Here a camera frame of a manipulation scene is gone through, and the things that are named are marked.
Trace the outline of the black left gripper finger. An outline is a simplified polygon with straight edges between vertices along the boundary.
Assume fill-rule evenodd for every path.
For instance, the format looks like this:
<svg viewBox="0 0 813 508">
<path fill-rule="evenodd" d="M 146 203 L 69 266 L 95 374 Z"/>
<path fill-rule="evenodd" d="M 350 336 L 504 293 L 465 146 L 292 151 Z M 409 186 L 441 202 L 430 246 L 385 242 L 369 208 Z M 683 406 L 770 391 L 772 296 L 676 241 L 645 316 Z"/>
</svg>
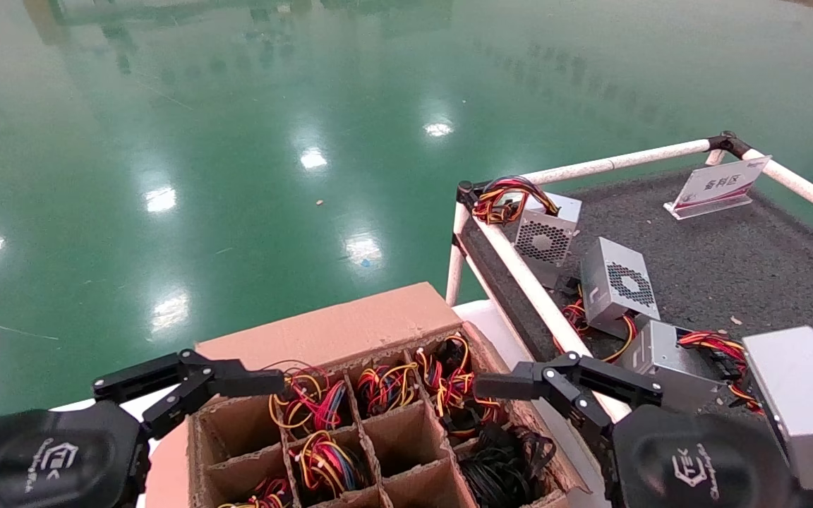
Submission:
<svg viewBox="0 0 813 508">
<path fill-rule="evenodd" d="M 142 414 L 142 428 L 161 440 L 213 398 L 281 394 L 284 373 L 249 370 L 239 359 L 212 360 L 194 350 L 177 351 L 110 373 L 92 384 L 95 401 L 123 404 L 168 389 Z"/>
</svg>

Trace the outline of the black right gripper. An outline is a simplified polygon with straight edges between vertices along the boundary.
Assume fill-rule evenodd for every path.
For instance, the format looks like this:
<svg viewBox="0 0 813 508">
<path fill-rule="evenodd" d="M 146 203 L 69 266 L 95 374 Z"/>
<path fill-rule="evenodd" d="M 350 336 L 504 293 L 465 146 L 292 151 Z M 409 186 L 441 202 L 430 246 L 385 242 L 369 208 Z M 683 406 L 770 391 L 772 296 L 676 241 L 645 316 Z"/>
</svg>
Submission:
<svg viewBox="0 0 813 508">
<path fill-rule="evenodd" d="M 793 476 L 773 437 L 757 425 L 655 406 L 613 419 L 584 390 L 630 408 L 659 406 L 657 380 L 569 351 L 552 361 L 520 361 L 511 373 L 481 373 L 482 399 L 544 399 L 593 448 L 613 438 L 608 499 L 614 507 L 788 507 Z"/>
</svg>

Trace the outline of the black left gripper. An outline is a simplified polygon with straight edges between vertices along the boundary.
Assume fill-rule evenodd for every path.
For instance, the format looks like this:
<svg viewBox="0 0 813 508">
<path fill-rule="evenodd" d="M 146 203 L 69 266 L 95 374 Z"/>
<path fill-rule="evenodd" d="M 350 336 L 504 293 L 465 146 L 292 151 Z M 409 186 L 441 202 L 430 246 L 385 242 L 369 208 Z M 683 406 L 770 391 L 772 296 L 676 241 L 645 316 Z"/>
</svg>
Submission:
<svg viewBox="0 0 813 508">
<path fill-rule="evenodd" d="M 150 445 L 112 402 L 0 416 L 0 507 L 132 507 Z"/>
</svg>

